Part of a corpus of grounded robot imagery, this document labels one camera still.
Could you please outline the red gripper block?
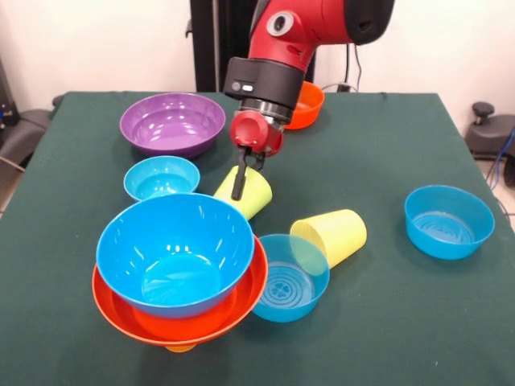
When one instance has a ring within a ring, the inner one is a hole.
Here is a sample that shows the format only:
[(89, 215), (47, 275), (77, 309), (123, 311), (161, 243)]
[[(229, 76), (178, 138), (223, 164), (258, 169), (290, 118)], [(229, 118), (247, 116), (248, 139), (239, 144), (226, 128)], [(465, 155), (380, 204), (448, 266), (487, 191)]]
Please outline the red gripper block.
[(240, 200), (245, 187), (246, 158), (251, 155), (251, 167), (260, 171), (265, 156), (276, 155), (282, 148), (284, 133), (269, 123), (265, 116), (253, 110), (237, 112), (230, 125), (230, 137), (238, 146), (237, 173), (234, 179), (231, 199)]

